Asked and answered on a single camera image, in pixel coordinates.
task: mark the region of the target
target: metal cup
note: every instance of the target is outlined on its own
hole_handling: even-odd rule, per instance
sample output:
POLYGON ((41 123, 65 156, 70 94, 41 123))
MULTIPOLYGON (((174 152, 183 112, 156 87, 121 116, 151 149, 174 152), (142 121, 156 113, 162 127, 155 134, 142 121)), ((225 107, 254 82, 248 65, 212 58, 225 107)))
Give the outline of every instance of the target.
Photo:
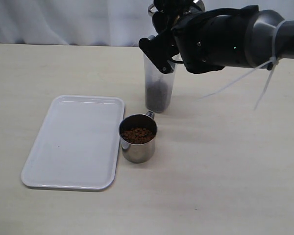
POLYGON ((158 127, 153 120, 154 112, 147 112, 146 114, 135 114, 124 119, 119 126, 119 134, 121 137, 121 147, 123 156, 132 163, 144 163, 148 161, 155 152, 155 138, 158 127), (147 143, 132 144, 124 140, 121 133, 132 128, 146 128, 154 134, 154 138, 147 143))

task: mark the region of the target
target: transparent cup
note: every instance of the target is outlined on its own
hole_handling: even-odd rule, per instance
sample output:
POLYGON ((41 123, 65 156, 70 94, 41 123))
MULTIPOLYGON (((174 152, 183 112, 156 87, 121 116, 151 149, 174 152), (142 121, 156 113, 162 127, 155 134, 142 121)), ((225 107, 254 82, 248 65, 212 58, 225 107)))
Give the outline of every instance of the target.
POLYGON ((149 110, 155 113, 162 113, 170 105, 176 65, 173 64, 173 73, 163 74, 144 54, 145 106, 149 110))

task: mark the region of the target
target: white backdrop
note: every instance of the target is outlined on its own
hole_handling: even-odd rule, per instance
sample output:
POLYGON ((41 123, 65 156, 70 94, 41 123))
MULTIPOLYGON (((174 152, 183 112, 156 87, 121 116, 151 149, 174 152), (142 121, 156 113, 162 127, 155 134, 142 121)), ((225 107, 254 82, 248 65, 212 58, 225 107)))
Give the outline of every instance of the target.
MULTIPOLYGON (((136 46, 154 34, 152 0, 0 0, 0 43, 136 46)), ((258 4, 294 20, 294 0, 204 0, 206 9, 258 4)))

